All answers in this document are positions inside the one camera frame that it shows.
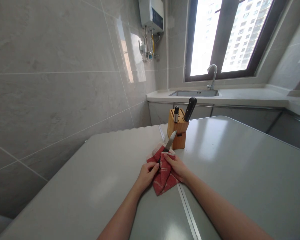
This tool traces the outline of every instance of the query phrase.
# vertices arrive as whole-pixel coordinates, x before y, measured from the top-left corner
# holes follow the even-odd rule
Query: hand
[[[150,185],[154,175],[159,169],[159,163],[149,162],[142,165],[134,187],[141,194]]]
[[[180,181],[185,182],[186,178],[191,174],[191,171],[184,165],[180,158],[176,155],[175,160],[172,160],[168,154],[164,154],[166,161],[172,166],[172,174]]]

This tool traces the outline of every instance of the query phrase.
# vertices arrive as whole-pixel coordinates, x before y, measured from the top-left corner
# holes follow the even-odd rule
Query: stainless steel sink
[[[175,91],[169,97],[222,97],[218,90]]]

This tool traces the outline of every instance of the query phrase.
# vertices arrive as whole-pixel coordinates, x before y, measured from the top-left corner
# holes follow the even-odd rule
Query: window
[[[287,2],[288,0],[191,0],[187,21],[185,81],[211,80],[213,71],[206,71],[211,64],[218,66],[216,79],[254,76]],[[261,11],[264,11],[263,17],[259,17]],[[243,46],[245,49],[241,59],[248,54],[249,57],[244,58],[246,63],[242,60],[238,64],[239,55],[236,61],[230,60],[233,57],[230,53],[226,56],[227,51],[231,54],[235,50],[239,52]]]
[[[246,11],[249,11],[249,10],[250,10],[250,8],[251,8],[251,6],[252,6],[252,4],[250,4],[250,5],[246,6]]]

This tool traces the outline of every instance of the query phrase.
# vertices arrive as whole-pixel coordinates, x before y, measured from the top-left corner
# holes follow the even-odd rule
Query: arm
[[[222,239],[272,239],[244,213],[201,181],[178,157],[175,160],[167,154],[164,157],[171,164],[176,178],[184,182],[197,198]]]
[[[158,169],[159,164],[155,162],[142,165],[137,181],[97,240],[125,240],[129,238],[139,198],[151,183]]]

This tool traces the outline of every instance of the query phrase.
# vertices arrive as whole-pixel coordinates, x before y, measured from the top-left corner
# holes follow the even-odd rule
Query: white table
[[[91,137],[0,236],[96,239],[167,140],[167,125]],[[227,117],[192,120],[176,150],[202,180],[276,239],[300,239],[300,150]],[[140,200],[130,239],[220,239],[183,184]]]

